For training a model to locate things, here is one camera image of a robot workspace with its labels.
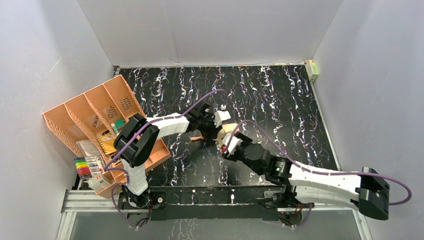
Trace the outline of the beige and black folding umbrella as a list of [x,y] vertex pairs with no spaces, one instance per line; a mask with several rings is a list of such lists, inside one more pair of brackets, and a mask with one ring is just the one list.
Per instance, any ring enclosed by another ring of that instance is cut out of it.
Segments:
[[[218,131],[216,136],[209,138],[209,140],[215,141],[218,147],[222,147],[224,145],[223,139],[228,133],[232,133],[233,130],[236,128],[238,124],[237,123],[226,123],[222,125],[222,129]],[[206,139],[203,136],[193,136],[190,137],[189,140],[191,142],[196,141],[206,141]]]

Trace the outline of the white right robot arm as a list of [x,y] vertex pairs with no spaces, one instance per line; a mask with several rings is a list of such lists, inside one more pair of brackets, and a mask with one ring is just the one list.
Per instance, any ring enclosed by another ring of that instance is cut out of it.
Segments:
[[329,204],[357,210],[375,220],[389,218],[390,185],[372,168],[347,174],[308,166],[273,155],[240,132],[227,133],[221,151],[224,159],[241,161],[268,182],[285,186],[286,196],[297,204]]

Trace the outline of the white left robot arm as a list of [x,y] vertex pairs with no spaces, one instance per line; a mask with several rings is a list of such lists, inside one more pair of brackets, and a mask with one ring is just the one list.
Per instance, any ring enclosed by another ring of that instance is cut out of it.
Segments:
[[138,207],[148,202],[146,162],[157,139],[200,131],[203,139],[216,140],[223,123],[230,118],[228,111],[215,111],[207,103],[162,117],[133,115],[113,143],[123,164],[126,181],[122,191],[128,200]]

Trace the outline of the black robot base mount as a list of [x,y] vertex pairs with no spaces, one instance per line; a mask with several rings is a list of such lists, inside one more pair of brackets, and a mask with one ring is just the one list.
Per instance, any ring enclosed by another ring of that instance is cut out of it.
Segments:
[[128,190],[117,199],[120,210],[151,214],[152,221],[177,219],[288,220],[298,224],[308,206],[285,186],[151,186],[141,196]]

